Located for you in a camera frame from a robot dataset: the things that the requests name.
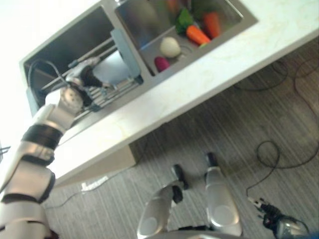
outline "sink basin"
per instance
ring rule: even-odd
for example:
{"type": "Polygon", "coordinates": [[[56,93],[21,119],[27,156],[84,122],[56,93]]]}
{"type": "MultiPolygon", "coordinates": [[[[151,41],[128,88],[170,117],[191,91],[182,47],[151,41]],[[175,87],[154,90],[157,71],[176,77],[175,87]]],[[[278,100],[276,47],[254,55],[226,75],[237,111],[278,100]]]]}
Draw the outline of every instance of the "sink basin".
{"type": "MultiPolygon", "coordinates": [[[[30,65],[39,58],[52,61],[64,76],[69,71],[68,64],[74,59],[84,60],[91,56],[103,55],[118,61],[123,57],[123,52],[117,49],[117,43],[112,39],[113,29],[120,32],[118,35],[122,36],[123,41],[121,41],[132,51],[131,54],[140,72],[139,83],[134,80],[123,81],[124,83],[119,83],[124,89],[121,92],[101,93],[98,89],[90,89],[92,97],[98,101],[96,104],[99,105],[99,110],[81,112],[72,128],[61,139],[61,144],[256,22],[253,15],[238,0],[102,0],[22,59],[21,73],[26,83],[30,65]],[[204,12],[207,10],[217,12],[221,28],[220,36],[205,47],[199,48],[185,36],[178,35],[174,24],[183,7],[190,10],[200,27],[202,27],[200,19],[204,12]],[[154,59],[162,56],[159,50],[160,43],[166,36],[177,39],[182,54],[169,59],[170,67],[159,73],[154,65],[154,59]]],[[[105,62],[105,67],[98,67],[99,75],[96,77],[102,81],[104,78],[107,79],[111,70],[106,68],[113,62],[105,62]]],[[[114,72],[116,73],[116,70],[113,69],[112,75],[116,77],[114,72]]],[[[52,69],[39,65],[34,71],[32,86],[36,90],[48,93],[58,81],[52,69]]],[[[34,98],[29,95],[32,114],[44,104],[44,99],[45,96],[40,99],[40,104],[36,104],[34,98]]]]}
{"type": "Polygon", "coordinates": [[[176,58],[167,58],[170,65],[174,67],[166,72],[165,78],[256,22],[244,6],[236,0],[232,2],[228,0],[128,0],[116,8],[115,12],[152,76],[159,74],[154,59],[157,56],[163,56],[160,52],[162,39],[169,36],[178,41],[181,55],[176,58]],[[184,7],[192,13],[195,24],[202,29],[204,29],[202,18],[206,12],[213,11],[218,14],[221,34],[204,49],[199,49],[196,43],[184,35],[177,34],[175,30],[176,18],[184,7]]]}

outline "onion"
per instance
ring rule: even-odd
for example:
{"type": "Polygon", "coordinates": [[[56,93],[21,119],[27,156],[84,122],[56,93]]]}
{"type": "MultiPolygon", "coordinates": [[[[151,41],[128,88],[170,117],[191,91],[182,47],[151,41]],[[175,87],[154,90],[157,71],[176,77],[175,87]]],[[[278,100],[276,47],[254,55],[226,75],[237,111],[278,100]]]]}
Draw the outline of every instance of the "onion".
{"type": "Polygon", "coordinates": [[[173,58],[180,54],[180,46],[175,38],[164,37],[160,44],[160,51],[165,57],[173,58]]]}

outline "black wire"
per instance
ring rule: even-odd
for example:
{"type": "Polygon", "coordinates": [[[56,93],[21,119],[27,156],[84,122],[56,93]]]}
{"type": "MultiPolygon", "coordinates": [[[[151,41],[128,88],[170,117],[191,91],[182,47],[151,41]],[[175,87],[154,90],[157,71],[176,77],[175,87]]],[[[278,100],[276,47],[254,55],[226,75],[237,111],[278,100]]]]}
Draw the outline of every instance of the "black wire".
{"type": "MultiPolygon", "coordinates": [[[[313,69],[313,71],[310,71],[308,72],[307,74],[304,74],[304,75],[301,75],[301,76],[298,76],[298,72],[300,71],[300,69],[302,68],[302,66],[304,66],[306,63],[308,63],[309,61],[313,60],[314,58],[312,59],[309,59],[309,60],[306,60],[304,61],[296,70],[296,73],[293,77],[293,89],[294,89],[294,92],[296,93],[297,96],[299,96],[304,102],[305,104],[307,105],[307,107],[310,109],[310,111],[312,112],[312,114],[315,116],[315,118],[317,117],[317,114],[315,113],[314,109],[311,107],[310,103],[302,96],[302,94],[300,93],[300,91],[298,90],[297,88],[297,78],[302,78],[302,77],[305,77],[305,76],[308,76],[310,75],[311,73],[313,73],[318,67],[319,67],[319,62],[318,62],[318,65],[313,69]]],[[[288,73],[285,74],[285,80],[287,79],[288,77],[288,73]]],[[[263,89],[263,90],[269,90],[269,89],[272,89],[274,88],[274,86],[270,86],[269,88],[267,89],[263,89]]],[[[256,91],[255,89],[240,89],[240,90],[244,90],[244,91],[256,91]]],[[[278,166],[279,164],[279,161],[280,161],[280,156],[281,156],[281,152],[280,152],[280,148],[278,147],[278,145],[272,141],[272,140],[266,140],[266,141],[263,141],[261,142],[258,146],[257,146],[257,149],[256,149],[256,157],[257,157],[257,160],[263,164],[264,166],[266,167],[269,167],[271,168],[271,170],[269,171],[269,173],[264,177],[262,178],[261,180],[259,180],[258,182],[254,183],[253,185],[249,186],[246,188],[246,196],[248,197],[249,196],[249,190],[252,189],[253,187],[257,186],[258,184],[262,183],[263,181],[265,181],[274,171],[275,169],[292,169],[292,168],[297,168],[297,167],[300,167],[300,166],[303,166],[307,163],[309,163],[310,161],[312,161],[315,156],[318,154],[319,152],[319,140],[318,140],[318,145],[316,146],[313,154],[305,161],[301,162],[301,163],[298,163],[298,164],[294,164],[294,165],[288,165],[288,166],[278,166]],[[268,164],[266,163],[265,161],[263,161],[262,157],[260,156],[260,153],[259,153],[259,149],[260,147],[264,144],[264,143],[271,143],[273,145],[273,147],[276,149],[276,152],[277,152],[277,158],[276,158],[276,161],[275,161],[275,164],[272,165],[272,164],[268,164]]]]}
{"type": "Polygon", "coordinates": [[[238,89],[238,90],[242,90],[242,91],[249,91],[249,92],[261,92],[261,91],[267,91],[267,90],[270,90],[272,88],[275,88],[277,86],[279,86],[280,84],[282,84],[284,81],[286,81],[289,77],[289,74],[288,74],[288,68],[287,66],[282,62],[282,61],[277,61],[276,63],[279,63],[281,66],[283,66],[285,69],[286,69],[286,73],[283,74],[281,73],[279,70],[277,70],[274,66],[275,63],[273,63],[271,65],[271,67],[273,68],[274,71],[276,71],[277,73],[279,73],[280,75],[284,76],[284,78],[282,80],[280,80],[279,82],[271,85],[271,86],[268,86],[268,87],[263,87],[263,88],[244,88],[244,87],[239,87],[237,85],[234,85],[234,88],[238,89]]]}
{"type": "Polygon", "coordinates": [[[34,88],[34,86],[32,84],[32,79],[33,79],[32,78],[32,72],[37,67],[37,65],[39,63],[51,66],[54,69],[54,71],[55,71],[56,75],[58,76],[58,78],[61,79],[62,82],[66,82],[65,79],[63,78],[63,76],[61,75],[61,73],[59,72],[59,70],[56,68],[56,66],[51,61],[42,60],[42,59],[37,59],[37,60],[33,61],[32,64],[30,65],[30,68],[29,68],[29,71],[28,71],[27,81],[28,81],[28,85],[30,86],[32,94],[33,94],[36,102],[38,103],[38,105],[41,104],[41,100],[39,99],[38,93],[35,91],[35,88],[34,88]]]}
{"type": "MultiPolygon", "coordinates": [[[[148,137],[147,137],[146,143],[145,143],[145,145],[144,145],[144,147],[143,147],[142,155],[140,156],[138,162],[140,162],[140,161],[144,158],[144,156],[146,155],[146,151],[147,151],[148,144],[149,144],[149,140],[148,140],[148,137]]],[[[112,176],[109,177],[106,181],[104,181],[103,183],[101,183],[99,186],[97,186],[97,187],[95,187],[95,188],[92,188],[92,189],[90,189],[90,190],[86,190],[85,192],[82,192],[82,191],[81,191],[81,192],[76,192],[76,193],[72,194],[70,197],[68,197],[68,198],[67,198],[63,203],[61,203],[60,205],[52,206],[52,207],[47,207],[47,208],[44,208],[44,209],[45,209],[45,210],[50,210],[50,209],[61,208],[61,207],[63,207],[67,202],[69,202],[72,198],[74,198],[75,196],[77,196],[77,195],[79,195],[79,194],[84,195],[84,194],[86,194],[86,193],[93,192],[93,191],[97,190],[98,188],[100,188],[102,185],[104,185],[104,184],[105,184],[106,182],[108,182],[109,180],[111,180],[111,179],[115,178],[116,176],[118,176],[118,175],[120,175],[120,174],[126,172],[127,170],[133,168],[134,166],[135,166],[135,165],[133,165],[133,166],[127,168],[127,169],[124,169],[123,171],[121,171],[121,172],[119,172],[119,173],[117,173],[117,174],[115,174],[115,175],[112,175],[112,176]]]]}
{"type": "Polygon", "coordinates": [[[262,178],[261,180],[259,180],[258,182],[254,183],[253,185],[249,186],[248,188],[246,188],[246,196],[248,197],[248,192],[251,188],[257,186],[258,184],[262,183],[263,181],[265,181],[273,172],[274,170],[277,168],[277,165],[280,161],[280,149],[278,147],[278,145],[276,145],[275,142],[271,141],[271,140],[266,140],[266,141],[263,141],[261,142],[258,146],[257,146],[257,149],[256,149],[256,155],[257,155],[257,159],[260,161],[261,160],[261,157],[259,155],[259,149],[260,147],[265,144],[265,143],[271,143],[274,148],[276,149],[276,152],[277,152],[277,156],[276,156],[276,162],[275,162],[275,165],[274,167],[269,171],[269,173],[264,177],[262,178]]]}
{"type": "Polygon", "coordinates": [[[0,155],[8,153],[10,148],[11,148],[11,146],[0,148],[0,155]]]}

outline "orange carrot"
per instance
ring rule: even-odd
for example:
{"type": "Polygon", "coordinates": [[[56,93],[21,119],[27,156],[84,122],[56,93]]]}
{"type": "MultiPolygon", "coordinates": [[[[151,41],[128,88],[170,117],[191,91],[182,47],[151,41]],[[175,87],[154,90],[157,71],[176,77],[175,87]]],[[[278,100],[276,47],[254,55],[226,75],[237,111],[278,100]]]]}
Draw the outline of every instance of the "orange carrot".
{"type": "Polygon", "coordinates": [[[196,42],[198,45],[210,42],[210,39],[205,35],[205,33],[195,25],[190,25],[187,28],[186,35],[190,40],[196,42]]]}
{"type": "Polygon", "coordinates": [[[216,12],[210,12],[204,15],[204,25],[211,38],[215,38],[220,35],[219,19],[216,12]]]}

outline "green vegetable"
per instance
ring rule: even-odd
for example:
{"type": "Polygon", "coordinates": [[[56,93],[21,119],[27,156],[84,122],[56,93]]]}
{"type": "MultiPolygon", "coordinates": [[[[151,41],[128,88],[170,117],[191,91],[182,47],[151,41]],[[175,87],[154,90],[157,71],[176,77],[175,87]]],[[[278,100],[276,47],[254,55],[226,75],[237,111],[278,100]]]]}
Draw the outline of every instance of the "green vegetable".
{"type": "Polygon", "coordinates": [[[178,34],[183,34],[186,32],[187,28],[190,25],[193,25],[194,19],[190,15],[189,11],[186,8],[183,8],[177,17],[175,28],[178,34]]]}

